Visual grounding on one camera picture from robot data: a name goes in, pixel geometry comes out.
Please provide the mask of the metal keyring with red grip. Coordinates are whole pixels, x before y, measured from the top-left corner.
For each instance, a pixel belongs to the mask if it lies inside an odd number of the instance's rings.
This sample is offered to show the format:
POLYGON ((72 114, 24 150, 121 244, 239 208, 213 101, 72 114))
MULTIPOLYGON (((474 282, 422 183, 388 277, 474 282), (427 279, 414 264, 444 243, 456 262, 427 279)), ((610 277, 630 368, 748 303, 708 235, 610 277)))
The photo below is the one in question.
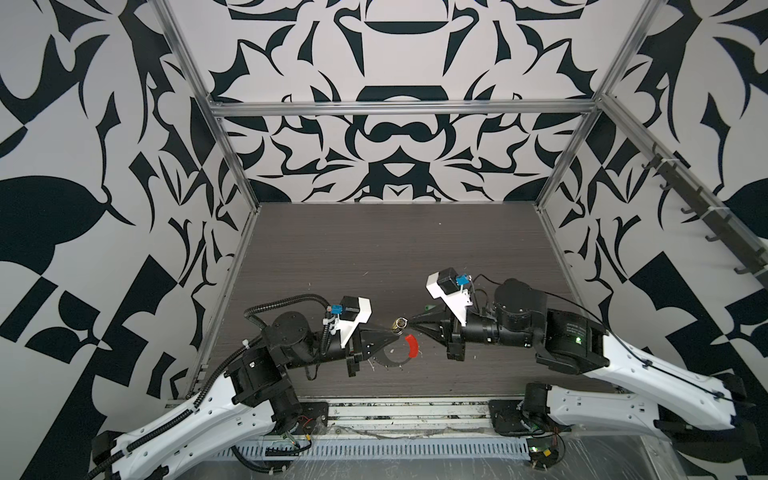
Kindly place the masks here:
POLYGON ((407 363, 419 356, 418 339, 413 334, 405 334, 389 345, 383 353, 377 355, 372 362, 388 369, 402 369, 407 363))

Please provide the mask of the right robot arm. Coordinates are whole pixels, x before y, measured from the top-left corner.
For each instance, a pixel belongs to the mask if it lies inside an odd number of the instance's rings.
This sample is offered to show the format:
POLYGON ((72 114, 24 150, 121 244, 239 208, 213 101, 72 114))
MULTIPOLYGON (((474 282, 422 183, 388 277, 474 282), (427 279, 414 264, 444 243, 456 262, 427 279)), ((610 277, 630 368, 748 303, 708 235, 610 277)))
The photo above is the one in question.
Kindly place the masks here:
POLYGON ((623 341, 598 321, 551 309, 547 293, 508 279, 486 307, 473 304, 467 276, 432 275, 427 290, 442 307, 408 321, 462 361, 469 343, 527 348, 538 364, 617 387, 581 392, 543 383, 526 387, 519 415, 550 428, 597 425, 666 437, 680 452, 727 463, 760 449, 742 380, 679 368, 623 341))

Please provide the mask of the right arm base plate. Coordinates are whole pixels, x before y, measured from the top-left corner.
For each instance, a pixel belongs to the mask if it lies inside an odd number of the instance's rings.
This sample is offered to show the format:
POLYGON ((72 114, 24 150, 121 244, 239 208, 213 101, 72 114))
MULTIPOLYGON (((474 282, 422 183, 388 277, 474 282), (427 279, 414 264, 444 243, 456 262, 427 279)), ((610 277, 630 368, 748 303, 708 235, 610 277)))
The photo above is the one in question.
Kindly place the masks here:
POLYGON ((546 405, 533 401, 494 399, 488 402, 488 408, 492 427, 501 436, 541 436, 572 430, 555 421, 546 405))

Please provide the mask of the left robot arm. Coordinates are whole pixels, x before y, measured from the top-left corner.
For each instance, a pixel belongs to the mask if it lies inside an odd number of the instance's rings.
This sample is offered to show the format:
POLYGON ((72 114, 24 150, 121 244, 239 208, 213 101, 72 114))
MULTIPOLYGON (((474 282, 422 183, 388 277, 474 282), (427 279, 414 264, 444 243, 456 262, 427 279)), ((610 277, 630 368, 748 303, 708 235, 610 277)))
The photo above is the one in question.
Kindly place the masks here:
POLYGON ((176 479, 246 439, 292 431, 303 413, 289 371, 361 362, 396 342, 390 328, 358 325, 347 344, 333 333, 313 332, 299 312, 279 315, 250 345, 241 346, 196 395, 133 431, 108 431, 92 443, 89 479, 176 479))

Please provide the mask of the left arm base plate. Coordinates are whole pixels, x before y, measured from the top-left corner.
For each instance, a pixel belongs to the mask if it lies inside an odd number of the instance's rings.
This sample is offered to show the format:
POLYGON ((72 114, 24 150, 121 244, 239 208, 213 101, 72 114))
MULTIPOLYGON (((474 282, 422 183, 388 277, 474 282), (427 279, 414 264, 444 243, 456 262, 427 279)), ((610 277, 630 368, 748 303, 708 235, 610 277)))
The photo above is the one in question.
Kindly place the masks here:
POLYGON ((301 401, 290 408, 278 410, 274 418, 268 417, 267 420, 273 425, 266 435, 311 434, 326 425, 328 414, 329 403, 326 401, 301 401))

